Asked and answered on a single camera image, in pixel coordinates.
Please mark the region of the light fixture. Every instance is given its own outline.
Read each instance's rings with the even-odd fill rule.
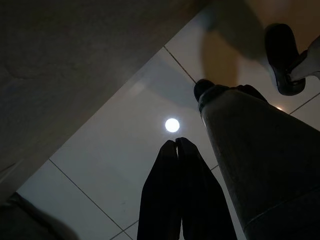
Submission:
[[[170,133],[175,133],[180,128],[180,124],[179,124],[178,120],[175,118],[169,118],[165,122],[164,126],[165,126],[165,129]]]

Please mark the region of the black shoe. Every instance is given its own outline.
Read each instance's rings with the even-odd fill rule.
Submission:
[[[286,24],[272,24],[266,28],[264,44],[268,62],[271,65],[278,91],[293,96],[305,89],[306,79],[290,82],[288,68],[299,57],[296,40]]]

